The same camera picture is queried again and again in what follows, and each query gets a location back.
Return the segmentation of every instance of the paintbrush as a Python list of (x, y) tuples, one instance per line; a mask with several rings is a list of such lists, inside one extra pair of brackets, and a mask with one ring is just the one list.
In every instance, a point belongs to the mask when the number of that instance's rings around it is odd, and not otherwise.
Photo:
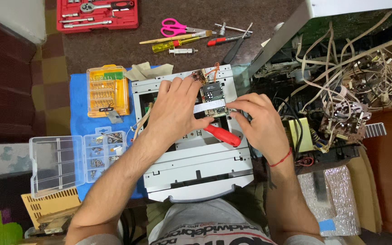
[(160, 39), (143, 41), (143, 42), (139, 42), (139, 44), (153, 44), (153, 43), (160, 43), (160, 42), (166, 42), (166, 41), (172, 41), (172, 40), (187, 39), (187, 38), (192, 38), (192, 37), (203, 37), (203, 36), (208, 37), (211, 35), (213, 35), (213, 31), (201, 31), (201, 32), (193, 33), (193, 34), (185, 34), (185, 35), (180, 35), (180, 36), (165, 37), (165, 38), (160, 38)]

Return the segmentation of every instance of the gray t-shirt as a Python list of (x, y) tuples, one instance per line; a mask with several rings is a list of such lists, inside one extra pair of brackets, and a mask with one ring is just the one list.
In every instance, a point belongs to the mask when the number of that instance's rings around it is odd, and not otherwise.
[[(244, 217), (237, 209), (222, 199), (202, 203), (174, 204), (164, 220), (154, 227), (148, 238), (150, 245), (238, 245), (241, 243), (276, 244), (261, 227)], [(88, 237), (77, 245), (120, 245), (110, 234)], [(323, 245), (318, 239), (296, 235), (285, 245)]]

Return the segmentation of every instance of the forearm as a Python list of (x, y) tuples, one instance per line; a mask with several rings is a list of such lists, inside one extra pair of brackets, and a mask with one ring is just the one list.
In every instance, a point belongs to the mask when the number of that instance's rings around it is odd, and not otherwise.
[(270, 168), (276, 186), (267, 190), (266, 215), (270, 233), (278, 243), (292, 235), (311, 235), (321, 239), (319, 224), (309, 210), (294, 173), (293, 157)]
[(95, 182), (71, 221), (67, 241), (73, 242), (68, 244), (94, 234), (115, 233), (138, 179), (164, 153), (162, 149), (149, 147), (153, 140), (142, 134)]

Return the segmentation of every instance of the red tool case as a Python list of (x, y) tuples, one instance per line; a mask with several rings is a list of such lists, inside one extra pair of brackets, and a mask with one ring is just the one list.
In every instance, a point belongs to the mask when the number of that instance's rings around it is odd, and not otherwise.
[[(85, 14), (81, 11), (80, 6), (83, 3), (88, 3), (88, 0), (81, 0), (80, 3), (68, 3), (68, 0), (57, 0), (57, 30), (63, 33), (76, 33), (76, 32), (86, 32), (92, 29), (108, 28), (108, 29), (132, 29), (139, 27), (139, 15), (138, 15), (138, 4), (137, 0), (132, 0), (134, 6), (129, 8), (129, 10), (124, 11), (114, 11), (115, 17), (112, 16), (112, 9), (110, 8), (99, 8), (93, 10), (92, 13)], [(92, 4), (103, 5), (111, 4), (113, 2), (118, 2), (118, 0), (106, 0), (106, 1), (94, 1)], [(74, 14), (78, 13), (76, 17), (63, 17), (63, 14)], [(85, 19), (93, 17), (94, 21), (77, 21), (72, 23), (60, 23), (60, 20), (75, 20), (75, 19)], [(64, 28), (66, 24), (88, 24), (93, 22), (101, 22), (105, 20), (111, 20), (111, 24), (98, 24), (90, 26), (72, 27)]]

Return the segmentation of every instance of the pink scissors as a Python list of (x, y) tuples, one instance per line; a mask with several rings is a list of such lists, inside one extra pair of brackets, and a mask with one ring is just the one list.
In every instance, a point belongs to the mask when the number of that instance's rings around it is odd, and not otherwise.
[[(172, 21), (173, 24), (164, 24), (166, 21)], [(161, 25), (163, 25), (163, 27), (161, 28), (161, 33), (162, 33), (165, 37), (174, 37), (174, 36), (176, 36), (176, 35), (178, 35), (178, 34), (184, 34), (184, 33), (187, 33), (187, 32), (201, 32), (201, 31), (206, 31), (206, 30), (203, 30), (203, 29), (191, 28), (191, 27), (188, 27), (188, 26), (186, 26), (186, 25), (183, 25), (183, 24), (179, 23), (179, 22), (178, 22), (176, 19), (174, 19), (174, 18), (167, 18), (167, 19), (164, 19), (164, 20), (161, 22)], [(173, 34), (166, 34), (166, 33), (164, 33), (164, 31), (171, 31), (171, 32), (173, 32)]]

